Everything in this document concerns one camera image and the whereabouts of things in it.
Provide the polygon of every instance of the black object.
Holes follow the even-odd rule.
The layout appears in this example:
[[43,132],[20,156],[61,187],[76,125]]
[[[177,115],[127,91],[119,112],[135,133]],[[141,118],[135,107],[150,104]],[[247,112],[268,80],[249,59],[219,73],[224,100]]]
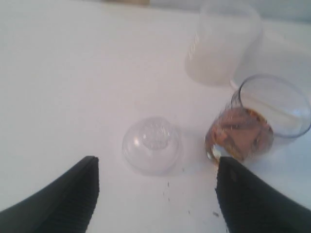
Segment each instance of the black object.
[[98,194],[98,158],[87,156],[39,192],[0,212],[0,233],[84,233]]
[[311,211],[267,185],[238,161],[220,159],[217,198],[230,233],[310,233]]

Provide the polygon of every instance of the crumb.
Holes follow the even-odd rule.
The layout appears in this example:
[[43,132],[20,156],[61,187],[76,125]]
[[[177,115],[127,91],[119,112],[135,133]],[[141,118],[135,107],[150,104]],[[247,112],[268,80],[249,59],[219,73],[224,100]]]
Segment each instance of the crumb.
[[213,215],[215,215],[216,217],[219,217],[219,213],[213,212]]

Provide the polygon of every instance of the cup rim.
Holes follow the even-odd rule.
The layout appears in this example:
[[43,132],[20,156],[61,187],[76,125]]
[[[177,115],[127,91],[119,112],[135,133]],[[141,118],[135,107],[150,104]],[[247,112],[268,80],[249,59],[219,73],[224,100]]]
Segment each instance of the cup rim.
[[[265,74],[265,73],[260,73],[260,74],[255,74],[255,75],[252,75],[248,78],[246,78],[242,84],[240,85],[239,89],[238,89],[238,102],[239,104],[241,105],[241,107],[244,108],[243,106],[243,103],[242,103],[242,99],[241,99],[241,91],[242,91],[242,88],[243,86],[247,83],[247,82],[250,82],[252,80],[255,80],[255,79],[272,79],[272,80],[277,80],[278,82],[280,83],[283,83],[287,86],[289,86],[293,91],[295,91],[297,94],[299,94],[303,100],[305,101],[305,104],[307,106],[307,108],[309,109],[309,112],[310,112],[310,116],[311,116],[311,105],[310,105],[310,101],[309,99],[306,97],[306,95],[300,90],[300,88],[298,88],[297,86],[295,86],[293,83],[281,78],[281,77],[278,77],[278,76],[275,76],[275,75],[272,75],[272,74]],[[278,137],[282,137],[282,138],[297,138],[297,137],[300,137],[302,135],[304,135],[305,133],[307,133],[311,128],[311,118],[309,120],[309,126],[302,132],[300,133],[296,133],[296,134],[291,134],[291,135],[287,135],[287,134],[282,134],[282,133],[277,133],[277,132],[274,132],[274,136],[278,136]]]

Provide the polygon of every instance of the clear glass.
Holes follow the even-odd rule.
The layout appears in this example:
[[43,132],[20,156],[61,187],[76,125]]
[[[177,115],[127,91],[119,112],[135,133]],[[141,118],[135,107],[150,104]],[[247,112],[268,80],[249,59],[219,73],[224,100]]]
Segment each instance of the clear glass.
[[210,0],[200,20],[185,61],[187,74],[204,84],[229,84],[242,57],[260,44],[258,13],[239,0]]
[[134,124],[123,138],[123,154],[131,166],[156,175],[172,167],[178,157],[178,134],[166,119],[150,117]]
[[221,156],[243,161],[310,127],[311,106],[304,94],[282,78],[257,74],[242,83],[213,122],[205,138],[207,156],[215,162]]

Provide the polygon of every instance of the brown liquid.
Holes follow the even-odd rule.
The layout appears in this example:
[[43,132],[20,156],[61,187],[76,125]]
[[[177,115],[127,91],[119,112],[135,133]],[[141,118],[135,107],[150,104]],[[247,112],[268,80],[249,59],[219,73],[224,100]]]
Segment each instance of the brown liquid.
[[272,142],[273,131],[267,120],[254,110],[242,107],[226,109],[205,137],[207,155],[215,162],[220,159],[215,145],[243,161],[250,155],[267,151]]

